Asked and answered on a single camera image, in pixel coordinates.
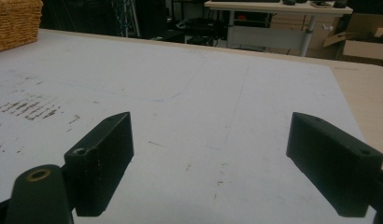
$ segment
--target white table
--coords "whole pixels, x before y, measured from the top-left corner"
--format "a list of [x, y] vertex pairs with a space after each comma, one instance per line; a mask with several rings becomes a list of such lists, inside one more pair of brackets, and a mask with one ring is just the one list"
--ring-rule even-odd
[[77, 224], [371, 223], [372, 209], [339, 217], [285, 151], [293, 111], [383, 144], [383, 68], [271, 57], [41, 30], [0, 53], [0, 202], [17, 175], [64, 164], [131, 111], [133, 162], [104, 214]]
[[[279, 49], [299, 49], [300, 56], [304, 57], [317, 16], [342, 17], [344, 14], [351, 14], [352, 9], [346, 8], [316, 8], [304, 4], [286, 6], [279, 3], [251, 3], [251, 2], [205, 2], [206, 7], [215, 10], [230, 11], [230, 19], [227, 33], [227, 48], [233, 48], [241, 44], [261, 46]], [[258, 27], [234, 26], [235, 11], [251, 11], [265, 13], [281, 13], [291, 15], [309, 15], [310, 22], [305, 31], [278, 30]]]

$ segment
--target wicker basket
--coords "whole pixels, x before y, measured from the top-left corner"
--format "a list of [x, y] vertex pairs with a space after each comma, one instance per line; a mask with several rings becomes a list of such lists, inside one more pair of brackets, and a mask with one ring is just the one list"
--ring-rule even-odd
[[0, 51], [37, 41], [40, 0], [0, 0]]

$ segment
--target white desk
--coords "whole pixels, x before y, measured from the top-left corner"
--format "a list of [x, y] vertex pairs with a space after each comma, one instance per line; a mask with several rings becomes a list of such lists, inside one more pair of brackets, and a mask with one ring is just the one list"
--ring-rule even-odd
[[[250, 3], [250, 2], [205, 2], [206, 7], [216, 10], [230, 11], [230, 19], [227, 33], [227, 48], [237, 47], [241, 44], [279, 49], [299, 49], [300, 56], [304, 57], [317, 16], [341, 17], [344, 14], [351, 14], [352, 9], [347, 8], [316, 8], [304, 4], [286, 6], [279, 3]], [[235, 11], [252, 11], [265, 13], [281, 13], [292, 15], [311, 16], [308, 28], [305, 31], [278, 30], [257, 27], [234, 26]]]
[[122, 111], [135, 157], [104, 214], [77, 224], [372, 223], [338, 217], [285, 151], [293, 111], [383, 144], [383, 68], [43, 30], [0, 52], [0, 202]]

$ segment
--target clamp jaw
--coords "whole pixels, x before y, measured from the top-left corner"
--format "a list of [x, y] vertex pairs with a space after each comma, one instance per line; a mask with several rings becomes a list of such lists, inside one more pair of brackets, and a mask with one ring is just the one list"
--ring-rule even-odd
[[20, 175], [0, 203], [0, 223], [73, 223], [107, 208], [134, 156], [130, 113], [101, 121], [64, 154], [65, 165], [42, 165]]
[[331, 123], [293, 113], [287, 156], [342, 217], [383, 223], [383, 154]]

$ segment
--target cardboard box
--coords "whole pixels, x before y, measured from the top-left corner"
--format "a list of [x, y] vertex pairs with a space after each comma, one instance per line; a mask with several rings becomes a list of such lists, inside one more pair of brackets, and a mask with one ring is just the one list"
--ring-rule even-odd
[[339, 44], [339, 61], [383, 66], [383, 44], [361, 41], [383, 30], [383, 15], [352, 14], [345, 32], [325, 39], [324, 47]]

